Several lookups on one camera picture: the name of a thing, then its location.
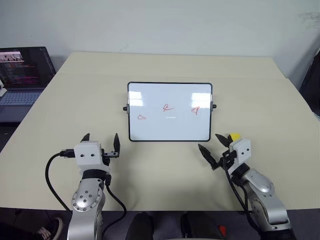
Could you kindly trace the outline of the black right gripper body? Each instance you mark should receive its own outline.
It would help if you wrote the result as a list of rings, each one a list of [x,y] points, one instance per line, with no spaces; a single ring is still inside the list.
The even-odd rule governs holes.
[[[229,170],[233,166],[236,158],[236,151],[227,150],[222,153],[220,160],[217,162],[218,167],[221,167],[224,170]]]

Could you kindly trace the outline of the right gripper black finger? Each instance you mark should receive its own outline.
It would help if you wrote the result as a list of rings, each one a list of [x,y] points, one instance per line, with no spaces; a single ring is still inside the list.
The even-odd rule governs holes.
[[[219,142],[226,148],[230,147],[231,144],[231,140],[221,134],[215,134],[215,136],[217,137],[217,139],[219,140]]]
[[[201,144],[198,144],[198,148],[202,154],[202,156],[204,157],[204,159],[209,163],[209,165],[211,166],[211,168],[213,170],[217,169],[218,168],[218,163],[217,161],[213,158],[213,156],[211,155],[211,152],[206,148],[204,147],[203,145]]]

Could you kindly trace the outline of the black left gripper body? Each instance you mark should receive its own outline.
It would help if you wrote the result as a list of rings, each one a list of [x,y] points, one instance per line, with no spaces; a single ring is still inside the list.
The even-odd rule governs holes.
[[[102,148],[101,149],[101,157],[102,157],[103,164],[106,166],[109,166],[111,158],[118,158],[119,152],[118,151],[105,152],[105,150]]]

